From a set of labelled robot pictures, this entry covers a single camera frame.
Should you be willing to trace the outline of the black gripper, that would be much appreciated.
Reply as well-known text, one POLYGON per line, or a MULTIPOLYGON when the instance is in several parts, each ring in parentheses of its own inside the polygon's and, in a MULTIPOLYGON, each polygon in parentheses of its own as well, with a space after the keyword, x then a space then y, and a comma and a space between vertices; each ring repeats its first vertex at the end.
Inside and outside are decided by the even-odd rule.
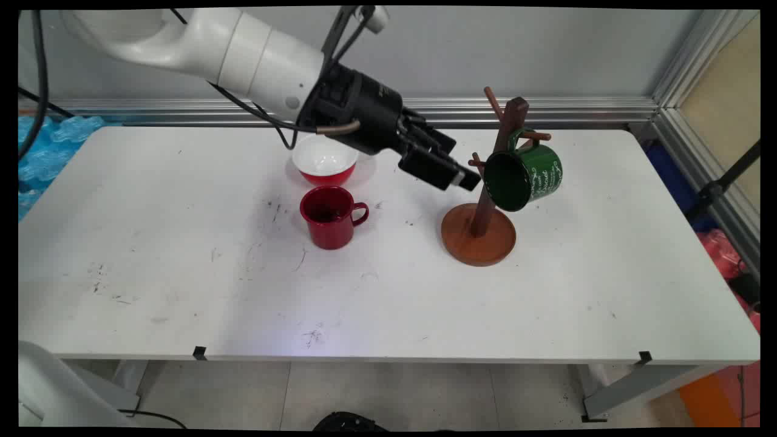
POLYGON ((445 191, 450 185, 473 191, 482 177, 450 152, 457 142, 427 119, 404 107, 393 89, 339 62, 328 67, 300 110, 303 127, 333 127, 327 136, 366 155, 392 150, 402 171, 445 191))

